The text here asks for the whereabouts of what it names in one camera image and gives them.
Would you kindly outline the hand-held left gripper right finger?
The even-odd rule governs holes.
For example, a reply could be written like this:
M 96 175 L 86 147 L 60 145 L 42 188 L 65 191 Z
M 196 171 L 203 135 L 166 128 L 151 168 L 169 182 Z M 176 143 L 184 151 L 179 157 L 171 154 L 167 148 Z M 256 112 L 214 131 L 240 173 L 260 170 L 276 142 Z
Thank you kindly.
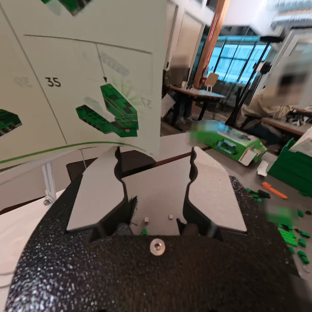
M 246 234 L 236 194 L 227 171 L 198 146 L 190 156 L 189 183 L 182 214 L 199 235 L 221 239 L 221 230 Z

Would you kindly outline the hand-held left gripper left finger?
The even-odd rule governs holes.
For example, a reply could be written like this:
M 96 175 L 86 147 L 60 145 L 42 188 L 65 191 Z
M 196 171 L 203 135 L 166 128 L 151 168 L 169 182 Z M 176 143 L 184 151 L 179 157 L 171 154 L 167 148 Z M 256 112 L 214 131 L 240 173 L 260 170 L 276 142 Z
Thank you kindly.
M 120 147 L 112 147 L 85 169 L 66 231 L 93 236 L 134 236 L 130 224 L 137 196 L 128 198 Z

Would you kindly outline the toy brick instruction booklet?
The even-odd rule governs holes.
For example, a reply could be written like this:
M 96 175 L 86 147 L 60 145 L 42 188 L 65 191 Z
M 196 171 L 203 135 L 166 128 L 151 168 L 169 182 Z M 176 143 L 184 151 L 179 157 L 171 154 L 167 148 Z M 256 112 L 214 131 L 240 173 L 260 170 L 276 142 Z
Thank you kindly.
M 168 1 L 1 1 L 1 169 L 100 145 L 159 151 Z

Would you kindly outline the green toy brick box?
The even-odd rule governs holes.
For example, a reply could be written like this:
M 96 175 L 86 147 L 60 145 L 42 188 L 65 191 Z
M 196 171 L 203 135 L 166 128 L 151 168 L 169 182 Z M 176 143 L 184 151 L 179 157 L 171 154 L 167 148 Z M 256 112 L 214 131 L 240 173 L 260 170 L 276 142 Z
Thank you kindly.
M 211 147 L 244 166 L 257 163 L 267 152 L 267 148 L 259 138 L 216 120 L 196 124 L 191 129 L 189 138 L 196 143 Z

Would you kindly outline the orange brick separator tool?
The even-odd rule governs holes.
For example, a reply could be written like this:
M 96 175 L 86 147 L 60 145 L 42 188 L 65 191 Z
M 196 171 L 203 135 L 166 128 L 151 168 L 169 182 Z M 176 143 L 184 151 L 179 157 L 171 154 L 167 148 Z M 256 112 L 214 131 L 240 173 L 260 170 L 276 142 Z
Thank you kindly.
M 267 189 L 268 191 L 274 193 L 275 195 L 279 196 L 280 198 L 283 198 L 283 199 L 285 199 L 285 200 L 288 199 L 288 197 L 287 197 L 285 194 L 283 194 L 283 193 L 279 192 L 278 190 L 274 189 L 274 188 L 273 188 L 269 183 L 267 183 L 267 182 L 263 182 L 263 183 L 262 183 L 262 187 L 265 188 L 265 189 Z

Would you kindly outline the green plastic bin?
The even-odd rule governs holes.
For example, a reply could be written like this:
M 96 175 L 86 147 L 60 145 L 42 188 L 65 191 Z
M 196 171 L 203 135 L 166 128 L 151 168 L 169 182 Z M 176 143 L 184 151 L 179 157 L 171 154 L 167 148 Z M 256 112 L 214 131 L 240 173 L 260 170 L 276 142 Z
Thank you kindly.
M 295 143 L 294 138 L 287 142 L 267 173 L 303 196 L 312 197 L 312 158 L 300 151 L 292 151 Z

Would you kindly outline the pile of green toy bricks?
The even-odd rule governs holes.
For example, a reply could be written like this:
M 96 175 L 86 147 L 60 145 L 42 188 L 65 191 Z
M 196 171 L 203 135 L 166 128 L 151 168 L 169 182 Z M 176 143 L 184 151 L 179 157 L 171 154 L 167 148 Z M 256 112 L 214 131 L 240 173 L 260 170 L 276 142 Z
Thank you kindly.
M 266 220 L 277 226 L 284 242 L 289 245 L 291 254 L 297 253 L 299 259 L 304 265 L 310 264 L 310 260 L 306 252 L 302 250 L 295 251 L 295 247 L 306 248 L 307 242 L 305 239 L 311 238 L 310 234 L 294 227 L 294 224 L 281 223 L 281 221 L 293 221 L 293 210 L 286 206 L 276 205 L 271 200 L 271 195 L 263 190 L 253 191 L 246 188 L 246 191 L 260 204 L 265 213 Z

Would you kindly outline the long wooden work table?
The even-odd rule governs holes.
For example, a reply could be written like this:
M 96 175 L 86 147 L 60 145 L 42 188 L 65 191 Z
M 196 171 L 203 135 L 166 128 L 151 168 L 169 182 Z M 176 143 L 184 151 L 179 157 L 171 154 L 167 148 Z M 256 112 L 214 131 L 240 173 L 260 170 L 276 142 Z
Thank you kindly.
M 287 115 L 287 117 L 285 117 L 282 120 L 273 119 L 273 118 L 262 118 L 261 122 L 264 124 L 268 124 L 272 127 L 275 127 L 277 129 L 283 130 L 287 133 L 297 135 L 297 136 L 302 136 L 311 127 L 311 123 L 308 123 L 308 122 L 302 126 L 297 126 L 295 124 L 286 122 L 289 116 L 291 118 L 305 116 L 311 119 L 311 111 L 307 111 L 303 109 L 294 109 Z

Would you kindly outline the hanging white sheet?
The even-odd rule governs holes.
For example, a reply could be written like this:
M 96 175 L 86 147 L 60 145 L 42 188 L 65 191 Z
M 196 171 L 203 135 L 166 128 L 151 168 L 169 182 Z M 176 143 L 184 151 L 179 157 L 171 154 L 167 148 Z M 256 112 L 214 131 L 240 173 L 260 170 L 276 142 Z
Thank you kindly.
M 161 118 L 164 118 L 165 115 L 169 112 L 169 110 L 175 105 L 176 101 L 174 98 L 167 93 L 161 102 Z

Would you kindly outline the white papers in bin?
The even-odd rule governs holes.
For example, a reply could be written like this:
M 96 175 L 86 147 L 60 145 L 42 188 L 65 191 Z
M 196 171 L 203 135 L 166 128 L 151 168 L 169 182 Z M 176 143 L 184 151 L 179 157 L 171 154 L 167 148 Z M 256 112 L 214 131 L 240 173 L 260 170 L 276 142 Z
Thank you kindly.
M 301 152 L 306 155 L 312 154 L 312 136 L 311 133 L 304 134 L 291 148 L 294 152 Z

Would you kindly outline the wooden office table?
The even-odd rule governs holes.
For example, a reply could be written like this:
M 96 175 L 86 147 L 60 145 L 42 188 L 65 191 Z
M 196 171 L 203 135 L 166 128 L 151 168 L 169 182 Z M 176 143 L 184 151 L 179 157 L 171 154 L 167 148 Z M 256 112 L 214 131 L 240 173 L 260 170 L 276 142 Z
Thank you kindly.
M 208 103 L 210 102 L 220 103 L 225 99 L 224 95 L 213 93 L 207 90 L 198 90 L 198 89 L 191 90 L 191 89 L 176 87 L 173 85 L 170 85 L 169 88 L 170 88 L 170 91 L 175 91 L 178 94 L 178 102 L 174 104 L 174 113 L 173 113 L 173 117 L 172 117 L 170 125 L 179 131 L 182 131 L 182 129 L 176 126 L 176 121 L 177 121 L 179 109 L 181 106 L 180 101 L 183 96 L 189 97 L 193 102 L 203 102 L 203 107 L 197 119 L 198 121 L 202 120 L 204 113 L 206 111 L 206 108 L 208 106 Z

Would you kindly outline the pale wooden chair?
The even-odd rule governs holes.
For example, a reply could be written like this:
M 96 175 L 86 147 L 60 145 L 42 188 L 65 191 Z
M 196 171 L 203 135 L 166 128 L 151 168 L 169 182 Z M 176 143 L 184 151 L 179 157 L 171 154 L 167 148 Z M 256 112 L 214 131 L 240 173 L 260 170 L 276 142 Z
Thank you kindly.
M 207 91 L 212 94 L 212 88 L 213 86 L 216 84 L 217 80 L 219 78 L 219 75 L 218 74 L 215 74 L 214 72 L 211 72 L 205 83 L 204 83 L 204 86 L 207 88 Z

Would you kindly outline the large grid window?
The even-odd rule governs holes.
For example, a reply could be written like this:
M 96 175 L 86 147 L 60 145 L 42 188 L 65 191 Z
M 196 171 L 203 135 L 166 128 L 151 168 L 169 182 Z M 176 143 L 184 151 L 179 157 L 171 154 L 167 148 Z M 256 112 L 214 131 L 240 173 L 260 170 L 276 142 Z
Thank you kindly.
M 214 72 L 221 81 L 246 85 L 260 56 L 264 62 L 271 46 L 264 53 L 265 48 L 259 36 L 219 36 L 204 76 Z

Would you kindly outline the black floor lamp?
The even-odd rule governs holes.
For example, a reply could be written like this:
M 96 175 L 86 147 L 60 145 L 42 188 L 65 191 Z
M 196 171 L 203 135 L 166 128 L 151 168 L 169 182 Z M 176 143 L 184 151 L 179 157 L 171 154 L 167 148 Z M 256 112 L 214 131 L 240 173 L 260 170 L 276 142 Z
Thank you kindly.
M 262 36 L 262 37 L 260 37 L 260 41 L 265 42 L 266 46 L 265 46 L 261 56 L 259 57 L 258 62 L 254 65 L 253 72 L 252 72 L 247 84 L 245 85 L 243 91 L 241 90 L 241 88 L 238 88 L 238 90 L 237 90 L 236 103 L 235 103 L 234 110 L 232 111 L 228 120 L 225 122 L 225 125 L 227 125 L 227 126 L 230 126 L 230 127 L 235 126 L 237 116 L 238 116 L 240 109 L 241 109 L 242 105 L 244 104 L 244 101 L 247 97 L 249 87 L 251 86 L 251 81 L 254 78 L 255 73 L 257 72 L 257 69 L 258 69 L 260 63 L 262 62 L 262 59 L 263 59 L 265 53 L 267 52 L 268 47 L 272 43 L 281 42 L 281 39 L 278 36 Z

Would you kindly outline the wooden support post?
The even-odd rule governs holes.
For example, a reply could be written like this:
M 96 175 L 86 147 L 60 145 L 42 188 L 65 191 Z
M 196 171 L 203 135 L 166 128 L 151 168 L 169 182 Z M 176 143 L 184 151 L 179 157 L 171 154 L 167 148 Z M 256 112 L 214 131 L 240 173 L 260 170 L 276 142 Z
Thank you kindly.
M 213 20 L 210 25 L 207 39 L 203 46 L 202 54 L 198 63 L 196 75 L 194 78 L 193 86 L 196 89 L 200 89 L 202 84 L 203 75 L 210 62 L 214 47 L 218 40 L 221 28 L 223 26 L 224 18 L 230 5 L 230 0 L 219 0 L 216 6 L 216 10 L 213 16 Z

